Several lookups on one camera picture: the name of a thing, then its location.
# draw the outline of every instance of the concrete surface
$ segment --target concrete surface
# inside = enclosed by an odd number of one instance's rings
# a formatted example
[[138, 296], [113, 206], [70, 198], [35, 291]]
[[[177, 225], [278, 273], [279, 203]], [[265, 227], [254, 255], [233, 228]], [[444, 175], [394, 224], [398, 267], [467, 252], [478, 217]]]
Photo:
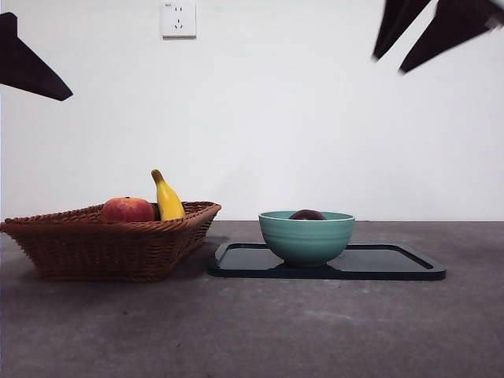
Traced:
[[219, 278], [216, 221], [160, 283], [43, 282], [2, 237], [2, 371], [55, 377], [485, 377], [504, 372], [504, 223], [357, 222], [352, 243], [400, 243], [441, 281]]

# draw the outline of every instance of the green ceramic bowl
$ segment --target green ceramic bowl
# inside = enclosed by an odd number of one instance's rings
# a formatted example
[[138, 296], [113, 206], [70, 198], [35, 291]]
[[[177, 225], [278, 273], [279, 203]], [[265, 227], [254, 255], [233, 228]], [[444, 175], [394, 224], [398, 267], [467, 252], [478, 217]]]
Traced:
[[319, 266], [343, 252], [352, 235], [355, 218], [322, 212], [325, 220], [294, 220], [295, 211], [259, 214], [262, 237], [268, 248], [290, 265]]

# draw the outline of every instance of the outlet faceplate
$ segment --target outlet faceplate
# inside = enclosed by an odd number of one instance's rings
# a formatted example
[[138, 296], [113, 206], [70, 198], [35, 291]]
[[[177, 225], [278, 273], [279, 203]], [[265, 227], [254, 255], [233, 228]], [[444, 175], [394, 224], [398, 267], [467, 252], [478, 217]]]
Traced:
[[196, 1], [164, 2], [163, 39], [196, 38]]

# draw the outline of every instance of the apple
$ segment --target apple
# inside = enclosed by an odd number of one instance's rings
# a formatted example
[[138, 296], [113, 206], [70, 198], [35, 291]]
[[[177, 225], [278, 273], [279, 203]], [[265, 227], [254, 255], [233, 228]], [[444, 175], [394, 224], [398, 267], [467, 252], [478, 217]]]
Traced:
[[303, 209], [292, 214], [289, 219], [308, 220], [308, 221], [323, 221], [325, 216], [320, 211]]
[[145, 199], [114, 197], [103, 205], [100, 220], [104, 222], [149, 222], [155, 221], [155, 214], [152, 204]]

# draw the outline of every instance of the banana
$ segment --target banana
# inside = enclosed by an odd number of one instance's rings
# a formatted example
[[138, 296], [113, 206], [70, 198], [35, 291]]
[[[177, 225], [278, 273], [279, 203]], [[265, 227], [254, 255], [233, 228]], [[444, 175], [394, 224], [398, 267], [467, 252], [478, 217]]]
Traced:
[[162, 221], [181, 218], [186, 215], [176, 192], [166, 183], [161, 172], [153, 169], [150, 174], [156, 183], [157, 205]]

